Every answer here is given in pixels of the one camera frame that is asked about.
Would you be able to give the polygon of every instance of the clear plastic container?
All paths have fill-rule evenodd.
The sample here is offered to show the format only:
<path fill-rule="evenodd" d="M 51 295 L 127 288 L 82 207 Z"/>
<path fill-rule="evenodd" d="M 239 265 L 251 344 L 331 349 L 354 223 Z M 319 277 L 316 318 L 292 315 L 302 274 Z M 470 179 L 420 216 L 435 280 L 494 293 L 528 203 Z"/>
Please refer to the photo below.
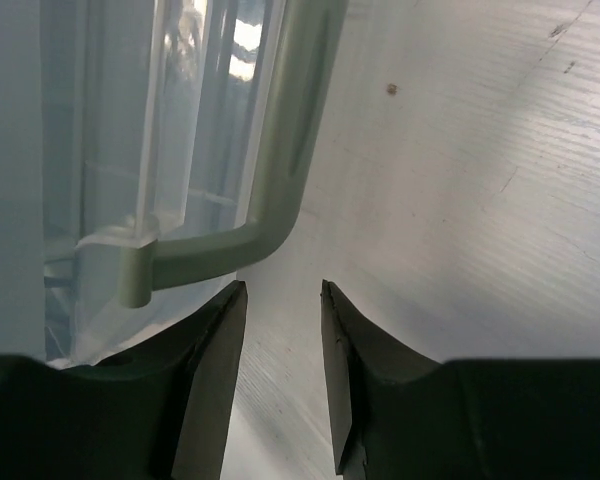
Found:
<path fill-rule="evenodd" d="M 97 362 L 281 245 L 346 5 L 0 1 L 0 352 Z"/>
<path fill-rule="evenodd" d="M 0 2 L 1 353 L 93 363 L 231 279 L 115 298 L 119 247 L 244 223 L 282 3 Z"/>

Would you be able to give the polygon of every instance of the dark spot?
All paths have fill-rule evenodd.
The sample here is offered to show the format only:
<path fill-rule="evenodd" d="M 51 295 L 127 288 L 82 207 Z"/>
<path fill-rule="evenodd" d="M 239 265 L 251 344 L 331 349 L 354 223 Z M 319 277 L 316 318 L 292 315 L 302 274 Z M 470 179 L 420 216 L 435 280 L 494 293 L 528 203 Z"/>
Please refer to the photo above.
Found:
<path fill-rule="evenodd" d="M 396 93 L 398 93 L 398 86 L 395 83 L 390 83 L 387 85 L 387 93 L 392 97 L 395 97 Z"/>
<path fill-rule="evenodd" d="M 121 367 L 133 362 L 133 357 L 125 353 L 118 353 L 112 357 L 105 358 L 97 364 L 98 367 Z"/>
<path fill-rule="evenodd" d="M 557 37 L 562 32 L 564 32 L 566 30 L 566 28 L 567 28 L 567 24 L 566 23 L 561 23 L 560 25 L 556 25 L 556 28 L 554 28 L 551 31 L 551 33 L 549 34 L 549 38 Z"/>
<path fill-rule="evenodd" d="M 564 73 L 569 73 L 571 71 L 571 69 L 574 67 L 575 64 L 576 64 L 576 61 L 574 60 L 573 62 L 571 62 L 569 64 L 569 66 L 566 68 L 566 70 L 564 71 Z"/>

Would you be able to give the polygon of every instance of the wooden surface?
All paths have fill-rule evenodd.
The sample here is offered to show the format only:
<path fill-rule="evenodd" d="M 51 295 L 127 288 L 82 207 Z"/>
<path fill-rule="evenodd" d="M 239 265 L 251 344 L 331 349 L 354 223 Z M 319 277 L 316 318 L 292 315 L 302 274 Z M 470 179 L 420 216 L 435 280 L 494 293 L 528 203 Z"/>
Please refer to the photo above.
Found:
<path fill-rule="evenodd" d="M 239 274 L 225 479 L 334 476 L 323 278 L 436 360 L 600 356 L 600 0 L 352 0 L 338 55 L 298 224 Z"/>

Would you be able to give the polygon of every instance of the transparent plastic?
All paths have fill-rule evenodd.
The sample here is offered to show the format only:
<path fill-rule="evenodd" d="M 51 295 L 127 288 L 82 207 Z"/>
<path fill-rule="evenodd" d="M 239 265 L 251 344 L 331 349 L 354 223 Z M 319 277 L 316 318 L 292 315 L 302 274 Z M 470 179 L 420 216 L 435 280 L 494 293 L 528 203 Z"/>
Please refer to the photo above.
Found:
<path fill-rule="evenodd" d="M 0 352 L 94 363 L 231 280 L 116 299 L 121 246 L 244 222 L 282 4 L 0 2 Z"/>

